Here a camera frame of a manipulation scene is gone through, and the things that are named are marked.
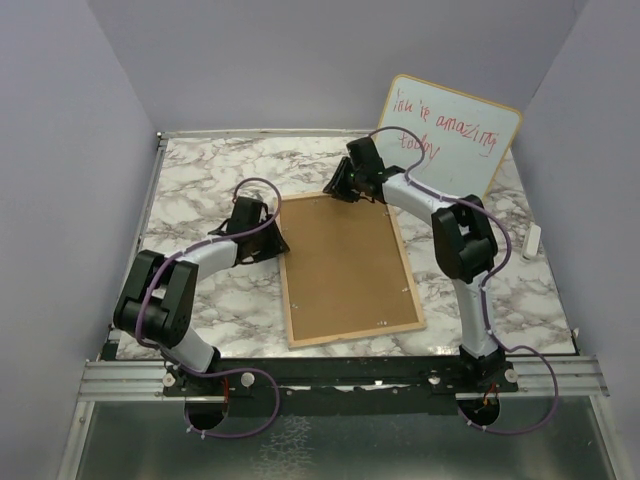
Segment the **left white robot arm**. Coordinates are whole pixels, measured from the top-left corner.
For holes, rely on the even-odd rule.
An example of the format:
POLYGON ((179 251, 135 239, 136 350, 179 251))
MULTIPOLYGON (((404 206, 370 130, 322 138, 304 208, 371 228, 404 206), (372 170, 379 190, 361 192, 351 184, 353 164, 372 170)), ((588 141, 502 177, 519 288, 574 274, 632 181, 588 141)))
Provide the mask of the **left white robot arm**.
POLYGON ((191 326, 196 287, 223 270, 289 251, 275 215, 261 200, 240 196, 231 217, 206 239, 170 256, 142 250, 117 301, 113 325, 186 370, 186 382, 206 395, 220 385, 217 348, 191 326))

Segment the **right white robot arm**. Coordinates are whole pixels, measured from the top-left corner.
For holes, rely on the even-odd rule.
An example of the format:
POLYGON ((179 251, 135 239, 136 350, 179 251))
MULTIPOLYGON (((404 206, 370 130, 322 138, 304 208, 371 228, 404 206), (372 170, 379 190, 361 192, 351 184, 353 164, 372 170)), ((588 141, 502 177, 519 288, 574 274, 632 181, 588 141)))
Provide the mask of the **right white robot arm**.
POLYGON ((488 297, 498 244, 482 201, 475 195, 449 196, 413 180, 399 166, 387 167, 369 136, 346 148, 323 192, 348 203, 367 199, 398 207, 431 227, 437 265, 452 281, 458 302, 459 378, 467 389, 483 390, 505 362, 505 350, 495 336, 488 297))

